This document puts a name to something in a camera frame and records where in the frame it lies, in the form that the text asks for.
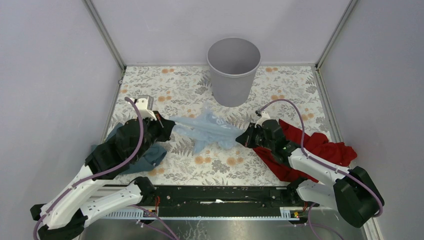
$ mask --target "gray floor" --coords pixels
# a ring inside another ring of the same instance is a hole
[[[363,229],[346,223],[333,210],[312,210],[312,222],[331,227],[338,231],[345,240],[366,240]],[[248,220],[190,220],[166,221],[181,240],[316,240],[310,228],[285,227],[288,221],[248,221]],[[160,222],[152,226],[165,230]],[[340,238],[326,229],[315,228],[323,240]],[[134,220],[100,219],[89,226],[80,240],[167,240],[151,229],[140,228]]]

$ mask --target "teal towel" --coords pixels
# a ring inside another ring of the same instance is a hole
[[[106,141],[109,140],[115,133],[117,129],[122,127],[122,123],[118,123],[112,131],[110,131],[109,135],[106,138]],[[134,164],[129,165],[129,169],[121,172],[119,175],[123,174],[135,174],[139,172],[149,172],[152,171],[155,167],[157,167],[162,160],[165,158],[167,154],[167,150],[161,145],[155,143],[144,153],[142,157]]]

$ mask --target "orange flower print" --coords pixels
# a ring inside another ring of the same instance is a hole
[[[201,157],[201,156],[197,156],[197,157],[194,159],[194,162],[195,162],[196,164],[202,164],[202,163],[203,163],[203,157]]]
[[[149,171],[147,175],[153,177],[153,176],[156,176],[157,173],[158,171],[156,170],[156,168],[153,168],[153,170]]]
[[[235,159],[234,157],[229,157],[229,158],[226,160],[226,163],[227,163],[228,165],[230,165],[230,166],[235,166],[235,165],[236,165],[236,159]]]

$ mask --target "red towel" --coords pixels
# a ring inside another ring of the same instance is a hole
[[[296,128],[283,120],[279,120],[279,124],[282,128],[282,131],[284,132],[285,137],[288,140],[293,141],[299,145],[301,144],[301,129]],[[347,167],[351,161],[358,156],[351,146],[345,146],[344,142],[329,142],[327,136],[319,132],[314,132],[312,136],[305,134],[303,145],[304,148],[306,148],[312,154],[343,167]],[[275,162],[271,151],[268,149],[257,147],[253,150],[280,181],[293,182],[299,177],[306,177],[314,182],[318,182],[315,178],[304,172],[278,164]]]

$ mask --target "folded cloth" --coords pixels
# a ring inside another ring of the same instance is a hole
[[[122,126],[122,123],[118,123],[112,129],[112,131],[110,131],[109,135],[106,138],[106,141],[113,137],[116,134],[117,129]],[[134,164],[130,164],[129,169],[121,172],[120,175],[152,171],[162,162],[166,154],[167,150],[161,145],[155,143],[151,147],[149,147],[147,151],[143,154],[143,156],[140,157]]]
[[[299,145],[301,144],[301,129],[296,128],[281,119],[279,120],[279,124],[287,140],[293,141]],[[312,136],[305,134],[303,146],[312,154],[343,167],[347,167],[351,161],[358,156],[351,146],[345,146],[344,142],[329,142],[327,136],[319,132],[313,133]],[[314,182],[318,182],[318,180],[304,172],[278,164],[275,162],[271,151],[266,148],[256,147],[253,150],[280,181],[293,182],[299,177],[305,177]]]

